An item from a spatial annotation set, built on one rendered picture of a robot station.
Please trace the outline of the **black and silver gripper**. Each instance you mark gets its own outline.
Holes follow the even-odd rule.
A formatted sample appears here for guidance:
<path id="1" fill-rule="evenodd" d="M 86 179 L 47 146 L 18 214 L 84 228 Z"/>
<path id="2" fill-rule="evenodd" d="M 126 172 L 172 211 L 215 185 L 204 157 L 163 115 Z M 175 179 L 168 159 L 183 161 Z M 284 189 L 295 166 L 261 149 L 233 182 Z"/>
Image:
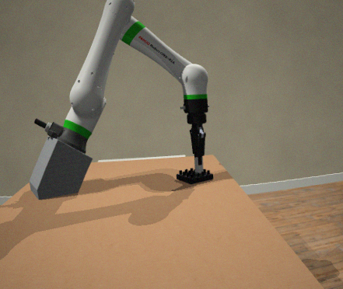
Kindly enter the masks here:
<path id="1" fill-rule="evenodd" d="M 202 124 L 206 123 L 206 114 L 187 115 L 187 123 L 192 124 L 191 144 L 194 154 L 195 172 L 203 172 L 203 156 L 205 155 L 205 135 Z"/>

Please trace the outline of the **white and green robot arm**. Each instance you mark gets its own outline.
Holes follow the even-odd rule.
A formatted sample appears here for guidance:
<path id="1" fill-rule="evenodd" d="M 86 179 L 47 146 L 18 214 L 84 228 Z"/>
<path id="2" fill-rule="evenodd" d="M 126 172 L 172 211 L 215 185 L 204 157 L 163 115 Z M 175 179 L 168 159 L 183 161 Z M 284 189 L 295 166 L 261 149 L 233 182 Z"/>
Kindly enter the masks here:
<path id="1" fill-rule="evenodd" d="M 86 143 L 100 118 L 102 107 L 106 106 L 104 91 L 119 40 L 154 60 L 181 83 L 184 106 L 180 109 L 189 115 L 208 112 L 207 71 L 165 45 L 131 16 L 134 10 L 134 0 L 106 1 L 92 46 L 70 92 L 73 108 L 69 110 L 64 126 L 55 122 L 46 124 L 38 119 L 34 121 L 50 137 L 86 153 Z"/>

